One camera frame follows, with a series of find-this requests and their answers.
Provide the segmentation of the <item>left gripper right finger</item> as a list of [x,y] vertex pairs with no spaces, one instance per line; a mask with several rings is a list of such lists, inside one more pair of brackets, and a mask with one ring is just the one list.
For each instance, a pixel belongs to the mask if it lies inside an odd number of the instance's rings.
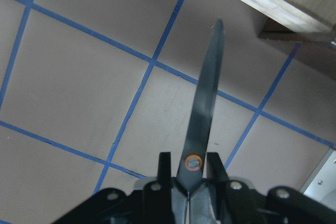
[[229,179],[218,153],[207,153],[206,176],[215,219],[221,223],[249,223],[248,187]]

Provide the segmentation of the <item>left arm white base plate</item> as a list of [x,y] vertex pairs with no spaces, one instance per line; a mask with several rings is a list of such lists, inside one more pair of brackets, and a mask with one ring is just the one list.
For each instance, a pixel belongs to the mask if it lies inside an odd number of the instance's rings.
[[335,150],[330,149],[310,174],[300,192],[335,209]]

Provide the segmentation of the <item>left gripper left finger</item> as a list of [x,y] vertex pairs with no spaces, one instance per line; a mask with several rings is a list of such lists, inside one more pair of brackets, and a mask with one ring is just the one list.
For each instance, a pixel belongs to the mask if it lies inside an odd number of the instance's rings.
[[157,177],[143,190],[143,223],[173,223],[171,153],[159,154]]

